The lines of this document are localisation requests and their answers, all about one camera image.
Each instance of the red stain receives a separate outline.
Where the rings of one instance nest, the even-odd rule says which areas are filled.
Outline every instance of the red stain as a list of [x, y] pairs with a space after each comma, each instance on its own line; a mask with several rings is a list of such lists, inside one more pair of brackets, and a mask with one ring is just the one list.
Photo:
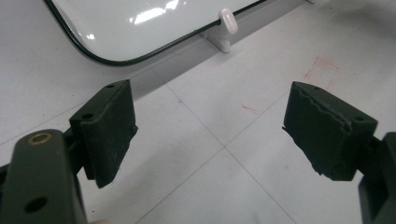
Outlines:
[[312, 76], [312, 68], [305, 74], [304, 79], [309, 80]]
[[[338, 69], [339, 69], [338, 66], [335, 65], [335, 63], [334, 63], [331, 59], [326, 58], [326, 57], [320, 57], [320, 56], [318, 56], [318, 57], [315, 59], [314, 63], [313, 63], [313, 64], [311, 65], [311, 67], [309, 68], [308, 72], [304, 75], [304, 79], [305, 79], [305, 80], [308, 80], [309, 83], [311, 82], [312, 75], [313, 75], [313, 73], [314, 73], [315, 68], [317, 68], [317, 67], [331, 68], [331, 69], [335, 69], [337, 72], [338, 72]], [[333, 85], [333, 79], [332, 79], [332, 81], [329, 83], [328, 88], [331, 88], [332, 85]]]
[[329, 85], [327, 85], [326, 90], [330, 91], [332, 89], [332, 85], [334, 85], [334, 78], [329, 82]]
[[251, 107], [248, 107], [248, 106], [245, 106], [245, 105], [242, 105], [242, 107], [244, 108], [244, 109], [247, 109], [247, 110], [250, 110], [253, 114], [258, 114], [259, 113], [259, 111], [257, 111], [256, 109], [254, 109], [254, 108], [251, 108]]

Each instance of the floor tile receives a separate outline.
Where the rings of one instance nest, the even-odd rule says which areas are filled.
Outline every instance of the floor tile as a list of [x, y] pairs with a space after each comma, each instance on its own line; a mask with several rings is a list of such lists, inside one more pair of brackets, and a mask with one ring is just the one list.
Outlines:
[[330, 55], [339, 68], [331, 91], [379, 121], [375, 136], [394, 131], [396, 4], [387, 5]]
[[164, 82], [154, 73], [152, 69], [131, 78], [132, 96], [138, 101], [145, 95], [159, 89]]
[[38, 126], [35, 126], [34, 128], [29, 129], [23, 133], [20, 133], [19, 135], [15, 136], [15, 137], [9, 139], [8, 141], [6, 141], [5, 143], [1, 144], [0, 145], [0, 152], [1, 152], [0, 166], [10, 163], [15, 144], [21, 138], [23, 138], [25, 135], [27, 135], [29, 133], [36, 132], [36, 131], [45, 130], [45, 129], [55, 129], [55, 130], [60, 130], [62, 132], [65, 132], [70, 127], [70, 123], [69, 123], [70, 117], [72, 117], [73, 114], [76, 113], [81, 107], [82, 107], [82, 104], [77, 105], [77, 106], [71, 108], [70, 110], [67, 110], [67, 111], [63, 112], [62, 114], [56, 116], [55, 118], [50, 119]]
[[332, 182], [313, 170], [282, 130], [288, 95], [227, 148], [296, 223], [360, 223], [358, 183]]
[[233, 45], [229, 54], [217, 54], [168, 83], [223, 145], [257, 118], [292, 80], [303, 77], [315, 60], [314, 54], [301, 56], [271, 40], [258, 31]]
[[114, 182], [97, 189], [80, 174], [89, 220], [135, 223], [222, 149], [166, 87], [134, 108], [139, 130]]
[[293, 221], [223, 149], [138, 223]]

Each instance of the white tile floor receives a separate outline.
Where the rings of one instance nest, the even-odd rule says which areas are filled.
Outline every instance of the white tile floor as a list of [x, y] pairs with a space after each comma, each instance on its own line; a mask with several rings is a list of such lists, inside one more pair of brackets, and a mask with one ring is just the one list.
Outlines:
[[[2, 2], [0, 12], [2, 5], [12, 8]], [[21, 34], [13, 37], [18, 44], [0, 41], [0, 50], [23, 55], [9, 59], [0, 51], [1, 164], [22, 135], [65, 130], [67, 119], [98, 89], [130, 78], [140, 129], [113, 184], [99, 190], [79, 175], [89, 220], [361, 223], [361, 175], [348, 183], [319, 176], [281, 127], [290, 84], [300, 80], [378, 119], [378, 138], [396, 130], [396, 1], [305, 3], [235, 43], [229, 54], [197, 36], [152, 69], [87, 61], [45, 8], [29, 10], [26, 20], [37, 35], [46, 34], [33, 47], [21, 37], [30, 34], [14, 30], [26, 24], [0, 23], [7, 31], [0, 38]], [[41, 17], [51, 31], [40, 28]], [[67, 60], [51, 57], [57, 48]], [[35, 66], [43, 62], [48, 66]], [[67, 73], [57, 75], [60, 70]]]

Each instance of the screw hole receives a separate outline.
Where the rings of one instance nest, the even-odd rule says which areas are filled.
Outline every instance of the screw hole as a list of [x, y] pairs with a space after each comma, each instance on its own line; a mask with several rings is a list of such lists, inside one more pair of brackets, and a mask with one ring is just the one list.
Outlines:
[[355, 117], [355, 120], [357, 120], [357, 121], [364, 121], [364, 119], [361, 118], [361, 117]]
[[83, 119], [91, 119], [93, 117], [93, 114], [85, 114], [82, 116]]
[[51, 133], [38, 133], [35, 136], [30, 137], [27, 143], [31, 146], [36, 146], [48, 142], [51, 137]]
[[47, 202], [48, 200], [45, 197], [36, 198], [30, 201], [28, 204], [26, 204], [25, 212], [26, 213], [38, 212], [47, 204]]

